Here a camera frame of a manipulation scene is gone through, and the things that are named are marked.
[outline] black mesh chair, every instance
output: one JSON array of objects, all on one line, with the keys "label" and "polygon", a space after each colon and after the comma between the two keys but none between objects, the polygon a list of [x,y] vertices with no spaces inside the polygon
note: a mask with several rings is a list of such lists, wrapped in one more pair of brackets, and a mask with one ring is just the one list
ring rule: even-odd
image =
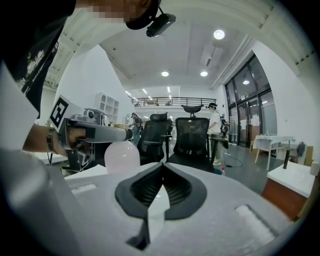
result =
[{"label": "black mesh chair", "polygon": [[160,162],[164,158],[163,143],[165,141],[166,159],[169,158],[169,138],[172,130],[172,120],[167,119],[167,113],[152,114],[144,125],[144,132],[137,149],[140,153],[140,164],[145,165]]},{"label": "black mesh chair", "polygon": [[[184,110],[194,116],[202,106],[187,107]],[[168,163],[189,166],[209,173],[216,173],[209,159],[208,128],[209,119],[196,117],[179,117],[175,120],[176,143],[174,154]]]}]

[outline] recessed light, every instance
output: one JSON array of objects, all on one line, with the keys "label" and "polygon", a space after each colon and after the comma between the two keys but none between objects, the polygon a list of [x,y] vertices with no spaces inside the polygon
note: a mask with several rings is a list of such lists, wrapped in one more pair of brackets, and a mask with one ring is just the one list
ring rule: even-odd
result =
[{"label": "recessed light", "polygon": [[223,30],[218,29],[213,33],[213,36],[215,39],[221,40],[225,37],[225,32],[223,32]]},{"label": "recessed light", "polygon": [[162,75],[163,77],[167,77],[167,76],[169,76],[169,72],[168,72],[168,71],[163,71],[163,72],[161,73],[161,75]]},{"label": "recessed light", "polygon": [[200,73],[200,76],[202,76],[202,77],[206,77],[208,75],[208,72],[207,71],[202,71],[201,73]]}]

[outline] glass door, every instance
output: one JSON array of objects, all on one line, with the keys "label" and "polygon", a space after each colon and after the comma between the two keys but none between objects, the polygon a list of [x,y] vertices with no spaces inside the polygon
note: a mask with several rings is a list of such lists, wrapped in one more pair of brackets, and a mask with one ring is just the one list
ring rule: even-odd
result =
[{"label": "glass door", "polygon": [[248,146],[248,102],[239,104],[239,145],[243,147]]},{"label": "glass door", "polygon": [[250,145],[251,141],[254,141],[256,136],[260,134],[260,114],[259,114],[259,102],[258,98],[253,98],[248,100],[248,144]]}]

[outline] standing person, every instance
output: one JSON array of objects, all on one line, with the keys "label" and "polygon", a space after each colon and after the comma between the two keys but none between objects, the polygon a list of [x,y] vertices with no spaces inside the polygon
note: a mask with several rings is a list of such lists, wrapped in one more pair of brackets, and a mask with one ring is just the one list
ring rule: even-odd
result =
[{"label": "standing person", "polygon": [[[208,134],[210,134],[211,137],[213,138],[221,138],[221,119],[220,119],[220,114],[217,111],[217,104],[211,102],[209,104],[209,110],[212,113],[211,118],[210,118],[210,123],[209,123],[209,129],[208,129]],[[214,148],[214,142],[211,140],[211,150]],[[222,154],[223,154],[223,146],[221,143],[218,143],[217,150],[215,153],[215,158],[213,161],[214,166],[219,166],[221,165],[221,159],[222,159]]]},{"label": "standing person", "polygon": [[[75,9],[91,7],[100,17],[122,19],[129,29],[139,30],[154,20],[159,5],[159,0],[56,0],[49,5],[46,1],[7,1],[3,9],[11,13],[1,27],[6,38],[2,41],[1,57],[40,118],[45,78],[58,51],[58,38]],[[68,130],[71,146],[85,136],[85,129]],[[66,156],[56,131],[36,124],[29,131],[23,150]]]},{"label": "standing person", "polygon": [[131,118],[133,118],[133,123],[129,127],[133,126],[133,144],[137,146],[140,139],[140,118],[136,113],[132,113]]}]

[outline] white balloon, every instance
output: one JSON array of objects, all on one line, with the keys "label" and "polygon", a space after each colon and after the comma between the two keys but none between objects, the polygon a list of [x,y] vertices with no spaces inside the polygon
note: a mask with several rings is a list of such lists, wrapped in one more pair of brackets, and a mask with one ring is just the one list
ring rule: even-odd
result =
[{"label": "white balloon", "polygon": [[128,140],[114,142],[104,153],[104,163],[108,174],[130,172],[140,166],[139,151]]}]

